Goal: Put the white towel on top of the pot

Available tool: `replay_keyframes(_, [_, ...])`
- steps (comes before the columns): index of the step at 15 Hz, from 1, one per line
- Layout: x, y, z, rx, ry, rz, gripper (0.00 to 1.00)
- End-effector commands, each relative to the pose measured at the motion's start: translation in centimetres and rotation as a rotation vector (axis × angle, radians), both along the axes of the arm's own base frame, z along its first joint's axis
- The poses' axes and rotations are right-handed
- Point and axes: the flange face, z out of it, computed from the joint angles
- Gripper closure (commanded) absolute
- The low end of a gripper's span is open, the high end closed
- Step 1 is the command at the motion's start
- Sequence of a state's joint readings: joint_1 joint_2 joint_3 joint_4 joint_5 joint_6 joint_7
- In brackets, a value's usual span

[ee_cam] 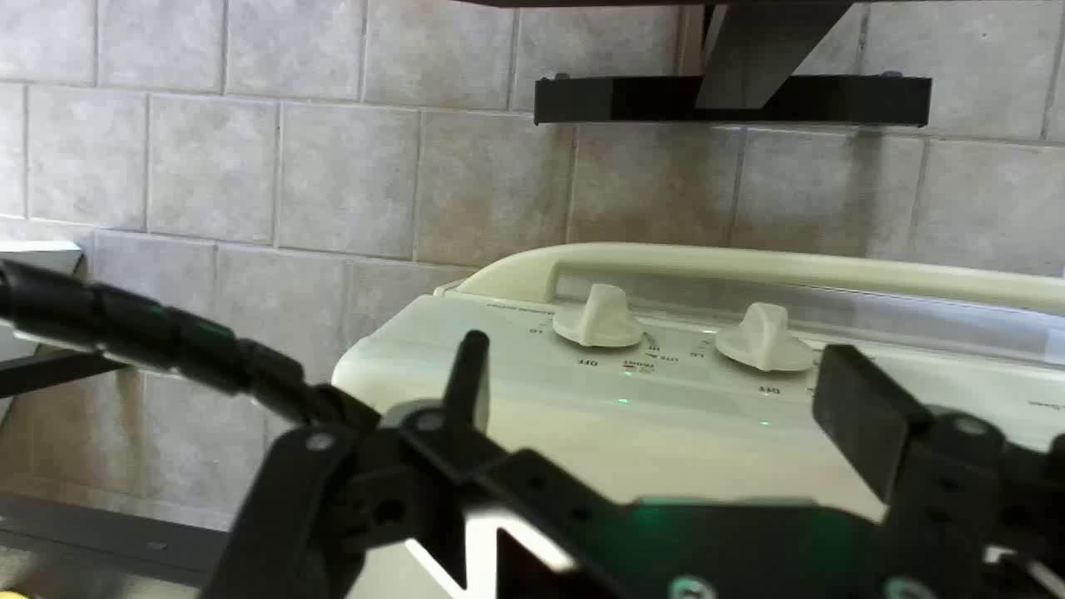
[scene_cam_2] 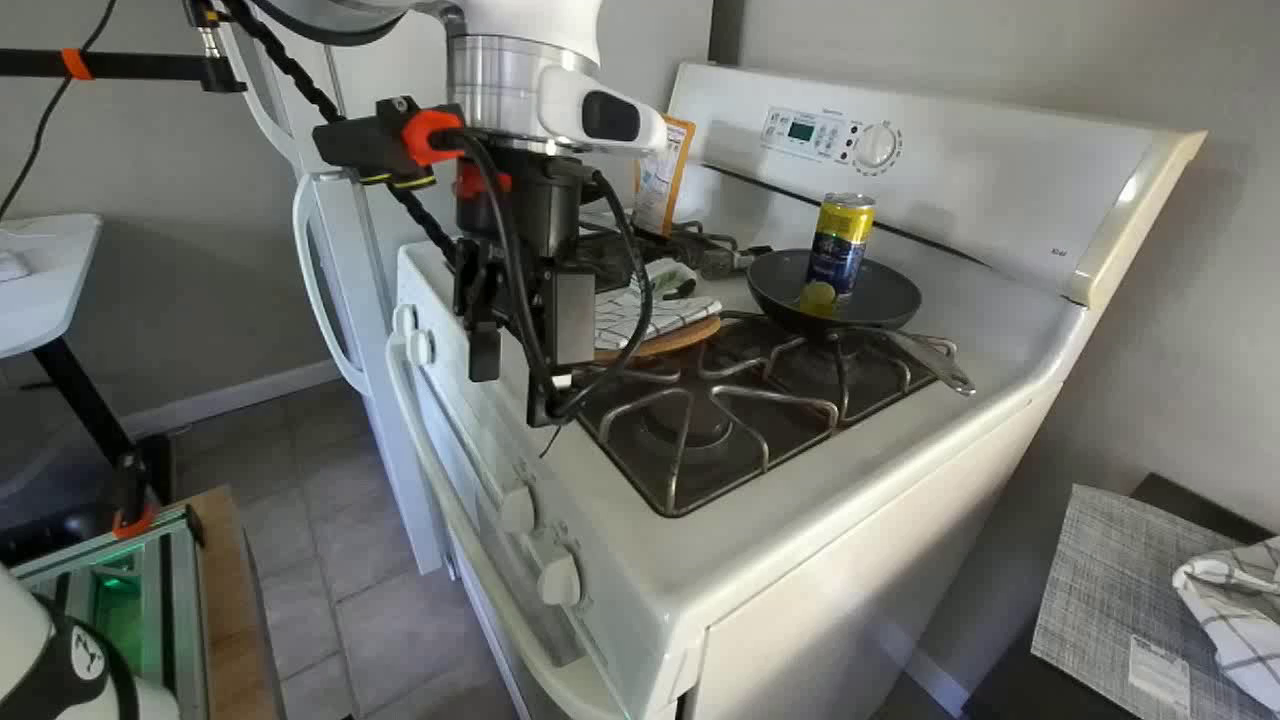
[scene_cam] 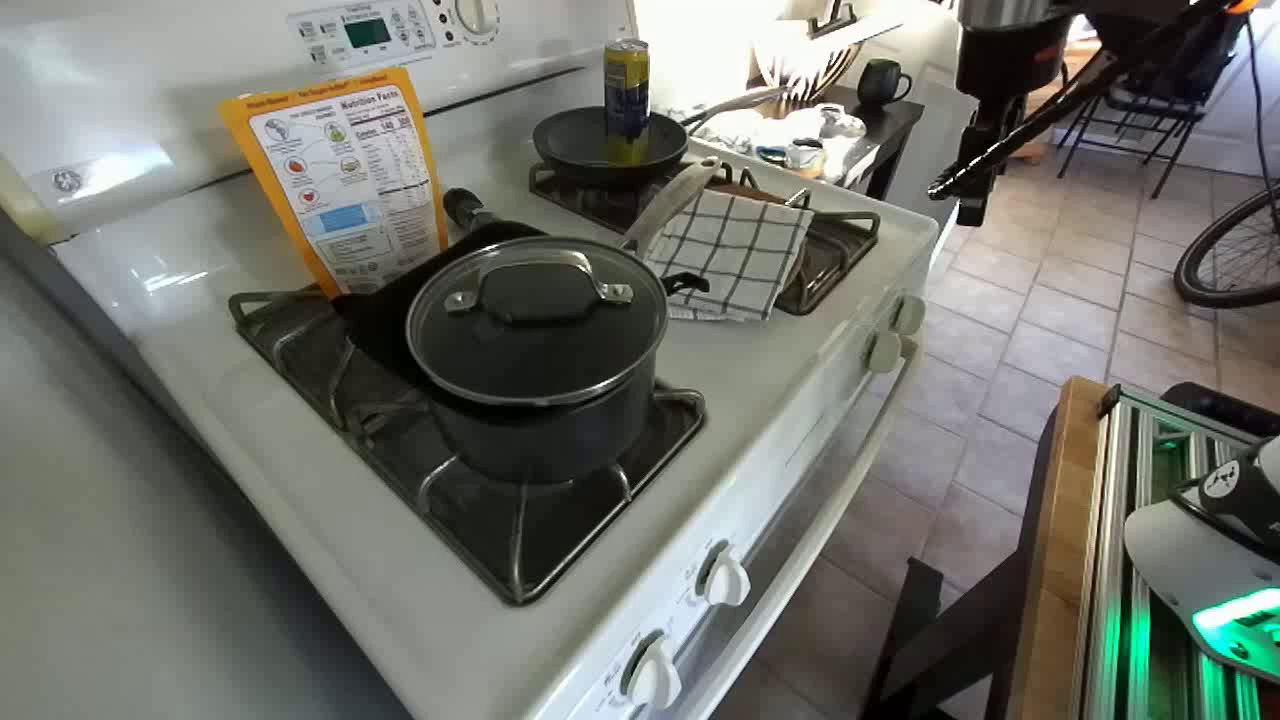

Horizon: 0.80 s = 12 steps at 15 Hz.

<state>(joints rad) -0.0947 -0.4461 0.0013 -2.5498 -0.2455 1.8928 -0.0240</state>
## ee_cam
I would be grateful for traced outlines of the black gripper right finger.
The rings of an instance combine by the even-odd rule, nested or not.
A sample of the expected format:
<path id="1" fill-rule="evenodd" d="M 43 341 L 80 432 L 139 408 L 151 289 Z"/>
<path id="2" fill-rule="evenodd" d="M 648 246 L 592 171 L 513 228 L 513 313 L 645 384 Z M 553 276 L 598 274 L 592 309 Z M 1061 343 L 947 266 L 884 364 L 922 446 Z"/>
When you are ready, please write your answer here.
<path id="1" fill-rule="evenodd" d="M 855 346 L 824 346 L 813 393 L 813 421 L 871 488 L 894 503 L 910 446 L 935 415 Z"/>

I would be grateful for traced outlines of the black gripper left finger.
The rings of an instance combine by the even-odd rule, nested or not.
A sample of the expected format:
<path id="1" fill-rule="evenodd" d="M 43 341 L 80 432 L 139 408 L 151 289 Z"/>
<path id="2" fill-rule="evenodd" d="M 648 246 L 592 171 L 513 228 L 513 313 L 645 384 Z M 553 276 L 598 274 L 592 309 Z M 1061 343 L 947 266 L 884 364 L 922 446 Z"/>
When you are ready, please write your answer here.
<path id="1" fill-rule="evenodd" d="M 484 331 L 468 331 L 459 341 L 442 413 L 449 427 L 484 431 L 489 424 L 489 335 Z"/>

